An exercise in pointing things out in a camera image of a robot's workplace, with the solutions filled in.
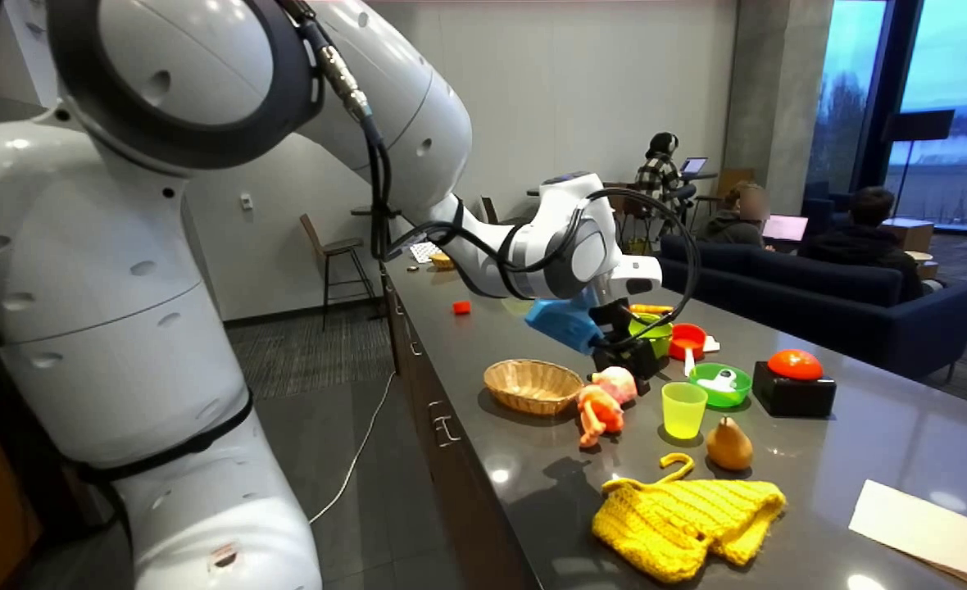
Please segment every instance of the kitchen counter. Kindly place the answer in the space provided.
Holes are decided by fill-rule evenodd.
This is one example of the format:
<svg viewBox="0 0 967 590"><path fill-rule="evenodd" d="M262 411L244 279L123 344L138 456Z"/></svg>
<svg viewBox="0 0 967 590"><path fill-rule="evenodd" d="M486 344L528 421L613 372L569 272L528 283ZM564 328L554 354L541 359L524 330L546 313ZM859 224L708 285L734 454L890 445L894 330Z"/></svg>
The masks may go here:
<svg viewBox="0 0 967 590"><path fill-rule="evenodd" d="M610 477L664 479L664 454L694 456L693 479L711 479L703 442L660 432L660 387L681 380L681 365L654 377L625 411L625 432L601 454L578 450L574 421L528 421L503 411L481 372L504 359L561 361L590 375L590 359L522 323L528 301L471 295L457 272L386 265L390 335L404 394L430 463L448 537L468 588L655 588L590 537L590 514ZM655 292L641 301L679 301ZM967 402L864 361L822 351L774 328L693 301L681 323L706 324L720 351L708 361L750 372L774 347L818 351L838 384L830 421L777 421L758 399L730 414L755 441L750 479L777 481L789 503L749 569L708 559L688 588L962 588L922 561L848 530L865 479L967 514Z"/></svg>

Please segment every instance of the green cup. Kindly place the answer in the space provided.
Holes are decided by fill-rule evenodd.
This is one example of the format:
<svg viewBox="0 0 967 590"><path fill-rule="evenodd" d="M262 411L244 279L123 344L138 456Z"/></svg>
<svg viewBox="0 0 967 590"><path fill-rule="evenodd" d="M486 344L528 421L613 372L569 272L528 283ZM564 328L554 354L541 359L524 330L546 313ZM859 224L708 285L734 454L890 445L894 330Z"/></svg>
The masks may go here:
<svg viewBox="0 0 967 590"><path fill-rule="evenodd" d="M649 318L633 318L633 323L625 324L625 330L630 330L633 337L649 342L649 347L654 347L655 359L670 359L670 324L655 324L655 323L649 323Z"/></svg>
<svg viewBox="0 0 967 590"><path fill-rule="evenodd" d="M706 424L706 407L708 407L708 390L687 380L673 380L660 390L660 399L664 399L667 432L673 441L700 441Z"/></svg>

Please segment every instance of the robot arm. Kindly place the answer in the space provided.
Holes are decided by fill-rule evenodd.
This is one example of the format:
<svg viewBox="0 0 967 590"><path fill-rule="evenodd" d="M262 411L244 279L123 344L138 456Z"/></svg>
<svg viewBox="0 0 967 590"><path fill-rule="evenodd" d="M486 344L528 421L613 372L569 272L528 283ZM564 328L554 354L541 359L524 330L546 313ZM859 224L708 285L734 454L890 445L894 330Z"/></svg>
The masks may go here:
<svg viewBox="0 0 967 590"><path fill-rule="evenodd" d="M481 295L574 298L608 283L621 249L610 202L593 196L601 180L546 183L524 226L476 220L452 192L471 152L468 111L370 7L217 7L51 0L51 41L80 121L119 153L172 173L233 167L298 131L375 183L375 257L386 253L386 213L397 210L412 226L397 247L440 244Z"/></svg>
<svg viewBox="0 0 967 590"><path fill-rule="evenodd" d="M541 210L524 226L476 220L452 192L471 147L471 129L447 78L359 0L328 0L318 12L303 0L281 0L281 7L322 56L331 89L351 111L347 118L328 105L303 133L362 173L365 141L354 141L347 121L365 121L366 137L370 129L390 137L380 152L386 152L384 156L393 160L397 173L375 177L375 191L390 188L390 192L378 196L378 213L399 210L412 226L393 249L412 241L440 244L481 295L574 298L610 274L621 249L613 244L613 210L597 200L601 177L578 173L546 183Z"/></svg>

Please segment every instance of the tomato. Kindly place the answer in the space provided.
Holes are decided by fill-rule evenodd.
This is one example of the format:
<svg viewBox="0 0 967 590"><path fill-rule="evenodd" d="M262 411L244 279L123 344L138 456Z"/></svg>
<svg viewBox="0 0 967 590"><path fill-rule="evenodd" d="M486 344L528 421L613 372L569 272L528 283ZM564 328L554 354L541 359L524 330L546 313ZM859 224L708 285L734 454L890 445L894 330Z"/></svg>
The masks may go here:
<svg viewBox="0 0 967 590"><path fill-rule="evenodd" d="M777 351L769 359L769 366L771 366L777 377L802 380L802 384L814 384L814 380L822 377L822 365L821 365L809 351L801 351L801 347L777 347Z"/></svg>

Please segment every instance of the couch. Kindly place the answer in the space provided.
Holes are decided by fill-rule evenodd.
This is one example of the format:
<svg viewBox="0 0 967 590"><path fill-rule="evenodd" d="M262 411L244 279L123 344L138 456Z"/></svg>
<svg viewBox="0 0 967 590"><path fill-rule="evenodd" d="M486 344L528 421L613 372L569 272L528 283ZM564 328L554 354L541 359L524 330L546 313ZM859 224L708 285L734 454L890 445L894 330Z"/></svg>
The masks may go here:
<svg viewBox="0 0 967 590"><path fill-rule="evenodd" d="M687 244L667 241L660 262L667 285L681 292ZM900 295L900 270L700 244L694 298L905 377L952 372L967 351L967 283L913 301Z"/></svg>

